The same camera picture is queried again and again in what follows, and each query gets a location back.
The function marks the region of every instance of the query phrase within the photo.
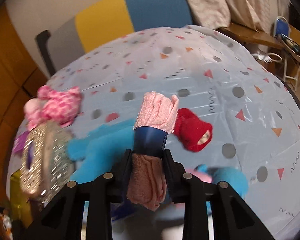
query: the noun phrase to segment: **pink checkered cloth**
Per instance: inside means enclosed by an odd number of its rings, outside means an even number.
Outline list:
[[[42,118],[44,120],[52,119],[62,128],[71,125],[79,113],[81,94],[78,86],[66,92],[59,92],[44,85],[38,89],[38,98],[48,100],[42,108]]]

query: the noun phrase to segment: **pink plush toy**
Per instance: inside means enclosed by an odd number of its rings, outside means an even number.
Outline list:
[[[28,131],[31,131],[33,128],[37,127],[37,125],[44,122],[41,109],[42,103],[38,98],[30,99],[23,107],[25,118],[28,120]]]
[[[62,128],[71,125],[79,113],[81,94],[78,86],[59,92],[45,85],[38,89],[38,98],[48,100],[42,108],[42,118],[52,119]]]

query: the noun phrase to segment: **pink towel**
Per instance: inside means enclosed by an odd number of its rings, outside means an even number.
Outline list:
[[[146,93],[135,128],[151,126],[172,133],[177,118],[178,103],[179,99],[175,95],[170,100],[156,92]],[[132,166],[127,197],[132,203],[141,204],[155,211],[163,202],[167,191],[161,159],[133,154]]]

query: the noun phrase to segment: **purple tag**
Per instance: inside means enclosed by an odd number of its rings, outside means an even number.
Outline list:
[[[25,131],[23,134],[15,138],[13,148],[12,148],[12,154],[17,154],[21,157],[23,147],[25,146],[28,134],[29,132]]]

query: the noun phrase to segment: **gray dot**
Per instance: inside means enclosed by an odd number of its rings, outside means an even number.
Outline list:
[[[235,156],[236,152],[237,150],[231,143],[226,143],[222,146],[222,154],[227,159],[232,159]]]
[[[280,114],[280,112],[275,111],[275,113],[280,117],[280,119],[282,120],[282,115]]]
[[[214,59],[216,62],[221,62],[221,61],[222,61],[221,58],[216,57],[216,56],[213,56],[213,59]]]
[[[268,177],[268,170],[265,166],[262,166],[258,169],[257,171],[257,179],[259,182],[264,182],[266,181]]]
[[[237,98],[242,98],[244,96],[244,90],[242,87],[234,87],[232,90],[232,94]]]
[[[117,221],[112,224],[111,228],[112,228],[112,232],[116,234],[122,234],[124,231],[124,223],[123,221]]]
[[[180,89],[178,91],[178,96],[181,98],[185,98],[190,95],[190,91],[188,89]]]
[[[279,84],[277,81],[275,81],[274,84],[275,84],[277,87],[279,87],[279,88],[281,87],[280,84]]]
[[[101,110],[100,109],[96,109],[92,112],[92,119],[97,119],[101,116]]]
[[[164,47],[162,52],[164,54],[170,54],[172,52],[172,48],[171,47]]]
[[[133,100],[135,99],[135,95],[133,92],[128,92],[128,93],[125,93],[124,96],[123,96],[123,101],[130,101],[130,100]]]

